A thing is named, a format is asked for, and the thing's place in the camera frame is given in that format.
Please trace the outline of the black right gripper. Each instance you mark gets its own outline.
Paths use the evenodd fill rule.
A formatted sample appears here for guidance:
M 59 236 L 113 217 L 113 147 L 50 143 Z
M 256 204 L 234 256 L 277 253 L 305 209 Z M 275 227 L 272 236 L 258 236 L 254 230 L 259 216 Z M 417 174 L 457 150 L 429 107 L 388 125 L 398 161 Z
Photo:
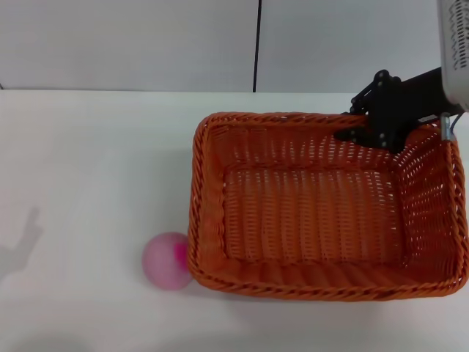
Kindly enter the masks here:
M 390 153 L 404 149 L 407 137 L 420 125 L 420 119 L 436 119 L 450 112 L 441 68 L 404 81 L 387 70 L 380 70 L 350 104 L 342 114 L 368 114 L 366 127 L 342 128 L 333 134 L 334 138 Z

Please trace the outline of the orange woven plastic basket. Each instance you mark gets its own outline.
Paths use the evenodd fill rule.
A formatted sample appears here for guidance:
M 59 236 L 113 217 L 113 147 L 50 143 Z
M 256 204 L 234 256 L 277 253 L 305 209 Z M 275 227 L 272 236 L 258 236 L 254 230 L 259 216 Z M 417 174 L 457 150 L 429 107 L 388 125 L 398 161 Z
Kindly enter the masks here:
M 469 280 L 465 175 L 438 123 L 390 154 L 362 117 L 222 112 L 193 138 L 188 268 L 213 290 L 321 301 L 452 294 Z

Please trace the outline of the pink felt ball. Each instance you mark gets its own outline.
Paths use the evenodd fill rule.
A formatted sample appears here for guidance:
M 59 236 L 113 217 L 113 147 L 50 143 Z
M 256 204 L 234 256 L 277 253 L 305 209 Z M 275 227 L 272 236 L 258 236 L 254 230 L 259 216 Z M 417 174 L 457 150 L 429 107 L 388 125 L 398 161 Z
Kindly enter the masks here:
M 162 290 L 181 290 L 192 281 L 187 255 L 186 235 L 179 232 L 158 234 L 147 243 L 142 252 L 144 275 Z

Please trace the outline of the black vertical wall strip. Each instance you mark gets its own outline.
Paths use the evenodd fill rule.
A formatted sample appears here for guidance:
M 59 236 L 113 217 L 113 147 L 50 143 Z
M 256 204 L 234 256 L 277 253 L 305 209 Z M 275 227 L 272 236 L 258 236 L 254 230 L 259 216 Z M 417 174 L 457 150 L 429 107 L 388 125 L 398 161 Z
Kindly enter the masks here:
M 261 26 L 262 26 L 262 5 L 263 5 L 263 0 L 257 0 L 256 37 L 255 37 L 255 50 L 254 50 L 252 92 L 257 91 L 257 77 L 258 77 L 258 67 L 259 67 L 259 43 L 260 43 Z

